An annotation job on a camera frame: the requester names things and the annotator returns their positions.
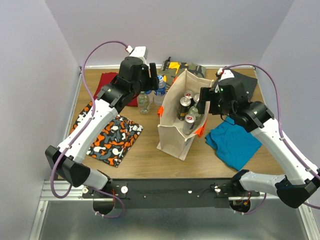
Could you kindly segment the Pocari Sweat bottle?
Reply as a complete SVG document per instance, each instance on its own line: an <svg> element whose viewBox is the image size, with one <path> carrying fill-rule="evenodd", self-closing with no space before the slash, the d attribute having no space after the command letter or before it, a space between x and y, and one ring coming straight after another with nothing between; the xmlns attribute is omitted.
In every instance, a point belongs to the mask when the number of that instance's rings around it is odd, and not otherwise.
<svg viewBox="0 0 320 240"><path fill-rule="evenodd" d="M148 99L149 99L148 106L146 107L146 109L149 111L150 108L151 108L151 104L154 101L154 91L153 90L149 90L149 91L146 91L145 93L146 93L146 95L148 96Z"/></svg>
<svg viewBox="0 0 320 240"><path fill-rule="evenodd" d="M153 101L155 105L161 106L163 104L165 95L166 95L166 82L163 78L163 76L158 76L158 89L154 91L154 98Z"/></svg>

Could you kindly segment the green cap glass bottle front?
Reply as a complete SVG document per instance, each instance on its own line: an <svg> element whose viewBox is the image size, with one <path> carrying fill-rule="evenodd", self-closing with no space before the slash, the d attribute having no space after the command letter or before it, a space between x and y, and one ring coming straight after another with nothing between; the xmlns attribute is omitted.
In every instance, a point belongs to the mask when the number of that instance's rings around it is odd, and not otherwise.
<svg viewBox="0 0 320 240"><path fill-rule="evenodd" d="M150 98L144 91L141 91L137 97L137 106L141 114L147 114L150 111Z"/></svg>

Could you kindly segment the green cap glass bottle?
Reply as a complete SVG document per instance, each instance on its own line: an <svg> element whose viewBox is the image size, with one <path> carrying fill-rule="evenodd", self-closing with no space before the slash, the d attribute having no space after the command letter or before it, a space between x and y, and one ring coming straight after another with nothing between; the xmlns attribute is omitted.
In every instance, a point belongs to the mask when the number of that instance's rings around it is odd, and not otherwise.
<svg viewBox="0 0 320 240"><path fill-rule="evenodd" d="M189 108L188 114L194 115L196 120L201 117L201 114L199 114L199 111L195 105Z"/></svg>
<svg viewBox="0 0 320 240"><path fill-rule="evenodd" d="M141 114L147 114L150 111L150 98L144 91L141 91L137 97L137 106Z"/></svg>

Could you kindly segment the beige canvas tote bag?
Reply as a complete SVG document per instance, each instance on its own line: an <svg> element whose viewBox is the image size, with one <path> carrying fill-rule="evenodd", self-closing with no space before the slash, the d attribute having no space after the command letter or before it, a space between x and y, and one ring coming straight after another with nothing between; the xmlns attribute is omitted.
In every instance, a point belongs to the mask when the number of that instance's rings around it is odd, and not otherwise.
<svg viewBox="0 0 320 240"><path fill-rule="evenodd" d="M190 134L183 133L184 122L178 119L180 99L186 91L199 94L202 87L211 88L213 80L200 78L185 70L182 72L167 91L162 106L158 110L159 144L157 149L180 160L185 160L194 138L202 137L207 124L210 103L205 103L204 114L200 122Z"/></svg>

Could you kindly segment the red tab can front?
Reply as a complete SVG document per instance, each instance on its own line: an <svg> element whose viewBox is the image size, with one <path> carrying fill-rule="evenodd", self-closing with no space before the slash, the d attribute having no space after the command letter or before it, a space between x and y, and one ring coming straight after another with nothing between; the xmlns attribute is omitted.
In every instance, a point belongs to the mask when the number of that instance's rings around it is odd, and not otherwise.
<svg viewBox="0 0 320 240"><path fill-rule="evenodd" d="M182 132L185 135L189 135L193 132L193 129L195 127L195 123L196 123L196 117L194 114L187 114L184 118L184 122L183 122L183 128L182 128Z"/></svg>

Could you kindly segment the red tab can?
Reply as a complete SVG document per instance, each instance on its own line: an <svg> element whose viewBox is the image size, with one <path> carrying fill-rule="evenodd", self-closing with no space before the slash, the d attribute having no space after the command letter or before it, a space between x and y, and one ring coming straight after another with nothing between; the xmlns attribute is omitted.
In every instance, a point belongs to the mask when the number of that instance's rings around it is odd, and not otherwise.
<svg viewBox="0 0 320 240"><path fill-rule="evenodd" d="M184 93L184 97L192 100L194 98L194 92L191 91L191 90L187 90L185 93Z"/></svg>
<svg viewBox="0 0 320 240"><path fill-rule="evenodd" d="M185 135L189 135L193 132L193 129L195 127L195 123L196 123L196 117L194 114L187 114L184 118L184 122L183 122L183 128L182 128L182 132Z"/></svg>

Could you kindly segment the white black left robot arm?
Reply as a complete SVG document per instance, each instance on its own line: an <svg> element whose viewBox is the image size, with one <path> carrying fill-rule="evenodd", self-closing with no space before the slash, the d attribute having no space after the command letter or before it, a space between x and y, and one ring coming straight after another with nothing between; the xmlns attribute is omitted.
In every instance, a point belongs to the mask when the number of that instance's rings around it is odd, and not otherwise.
<svg viewBox="0 0 320 240"><path fill-rule="evenodd" d="M109 177L83 164L84 157L103 128L141 92L156 90L159 85L155 63L145 64L140 58L127 56L117 76L104 85L92 107L75 130L57 147L48 146L45 156L53 173L58 173L73 187L93 188L101 198L111 191Z"/></svg>

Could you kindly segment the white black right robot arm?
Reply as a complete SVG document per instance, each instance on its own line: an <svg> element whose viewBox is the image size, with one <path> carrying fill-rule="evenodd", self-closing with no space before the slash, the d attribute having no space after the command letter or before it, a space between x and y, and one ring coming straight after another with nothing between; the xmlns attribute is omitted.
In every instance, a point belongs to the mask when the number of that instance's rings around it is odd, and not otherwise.
<svg viewBox="0 0 320 240"><path fill-rule="evenodd" d="M320 169L286 137L281 123L264 103L249 100L240 80L222 78L217 88L200 88L199 113L230 117L259 140L284 171L282 175L268 175L240 170L230 180L230 191L236 196L263 192L277 196L291 208L300 207L320 187Z"/></svg>

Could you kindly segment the red tab can back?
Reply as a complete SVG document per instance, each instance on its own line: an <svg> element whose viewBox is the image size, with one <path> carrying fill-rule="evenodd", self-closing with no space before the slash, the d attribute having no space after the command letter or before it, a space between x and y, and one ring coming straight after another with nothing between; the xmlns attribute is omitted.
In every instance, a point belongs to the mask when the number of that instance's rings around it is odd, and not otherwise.
<svg viewBox="0 0 320 240"><path fill-rule="evenodd" d="M184 93L184 97L192 100L194 98L194 92L191 91L191 90L187 90L185 93Z"/></svg>

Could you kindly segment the dark grey buttoned garment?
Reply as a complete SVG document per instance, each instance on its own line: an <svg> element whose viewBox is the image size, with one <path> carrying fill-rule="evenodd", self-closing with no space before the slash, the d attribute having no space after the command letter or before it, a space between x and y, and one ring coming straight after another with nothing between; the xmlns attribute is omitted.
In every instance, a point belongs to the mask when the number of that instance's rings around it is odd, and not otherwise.
<svg viewBox="0 0 320 240"><path fill-rule="evenodd" d="M251 100L257 86L258 80L254 77L246 76L237 71L231 70L234 77L243 83L244 89L248 95L248 99Z"/></svg>

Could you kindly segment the camouflage yellow green shorts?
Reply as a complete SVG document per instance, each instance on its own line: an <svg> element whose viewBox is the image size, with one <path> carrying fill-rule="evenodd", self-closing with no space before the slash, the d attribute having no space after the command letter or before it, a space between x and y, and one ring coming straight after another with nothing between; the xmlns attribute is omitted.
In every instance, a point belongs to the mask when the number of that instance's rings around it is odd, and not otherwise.
<svg viewBox="0 0 320 240"><path fill-rule="evenodd" d="M185 70L198 78L204 78L206 76L206 68L204 66L191 62L171 61L171 57L162 63L158 74L163 77L166 86L170 87L175 79Z"/></svg>

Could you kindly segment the green cap glass bottle back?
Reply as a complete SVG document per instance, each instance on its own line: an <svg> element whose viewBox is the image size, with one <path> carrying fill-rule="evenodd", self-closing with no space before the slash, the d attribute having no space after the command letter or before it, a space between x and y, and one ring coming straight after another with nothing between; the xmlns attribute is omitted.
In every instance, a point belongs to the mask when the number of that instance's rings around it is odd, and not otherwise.
<svg viewBox="0 0 320 240"><path fill-rule="evenodd" d="M195 105L189 108L188 114L194 115L196 120L201 117L201 114L199 114L199 111Z"/></svg>

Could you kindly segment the folded red shirt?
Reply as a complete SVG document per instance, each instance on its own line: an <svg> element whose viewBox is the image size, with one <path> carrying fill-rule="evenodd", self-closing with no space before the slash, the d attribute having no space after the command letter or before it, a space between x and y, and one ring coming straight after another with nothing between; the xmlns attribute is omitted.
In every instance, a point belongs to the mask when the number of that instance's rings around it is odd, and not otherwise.
<svg viewBox="0 0 320 240"><path fill-rule="evenodd" d="M96 88L96 91L93 95L93 99L96 100L98 93L100 92L101 88L109 83L111 83L111 81L118 75L118 73L116 72L106 72L106 73L102 73L101 77L100 77L100 81L99 84ZM127 104L128 107L137 107L138 106L138 102L137 99L134 98L130 103Z"/></svg>

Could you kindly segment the teal blue shirt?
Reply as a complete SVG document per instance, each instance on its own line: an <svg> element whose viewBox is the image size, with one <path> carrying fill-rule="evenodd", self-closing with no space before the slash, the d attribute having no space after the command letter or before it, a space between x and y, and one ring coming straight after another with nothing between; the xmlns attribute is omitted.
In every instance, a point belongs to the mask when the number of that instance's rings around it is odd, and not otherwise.
<svg viewBox="0 0 320 240"><path fill-rule="evenodd" d="M212 129L205 136L205 142L215 150L220 160L237 171L242 170L262 146L258 139L230 117Z"/></svg>

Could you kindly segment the orange black patterned shorts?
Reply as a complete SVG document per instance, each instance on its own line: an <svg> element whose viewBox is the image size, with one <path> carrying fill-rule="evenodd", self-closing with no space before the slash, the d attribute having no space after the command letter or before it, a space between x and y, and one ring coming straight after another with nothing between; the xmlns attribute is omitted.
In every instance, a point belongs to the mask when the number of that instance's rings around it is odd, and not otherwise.
<svg viewBox="0 0 320 240"><path fill-rule="evenodd" d="M142 125L117 115L98 134L86 155L117 168L143 129Z"/></svg>

